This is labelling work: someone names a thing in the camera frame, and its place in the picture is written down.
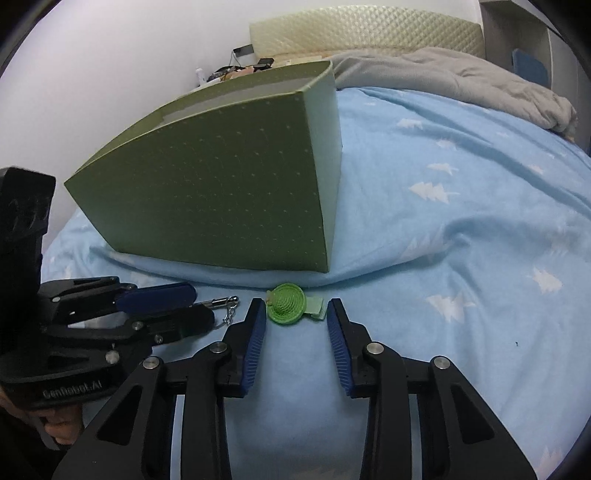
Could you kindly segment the person's left hand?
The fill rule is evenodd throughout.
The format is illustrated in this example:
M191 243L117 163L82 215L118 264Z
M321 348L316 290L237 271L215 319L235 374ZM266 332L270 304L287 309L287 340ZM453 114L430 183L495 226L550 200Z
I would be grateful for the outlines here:
M58 409L38 411L22 410L14 405L1 390L1 407L12 417L28 426L40 425L43 431L59 445L73 445L84 430L83 407L71 405Z

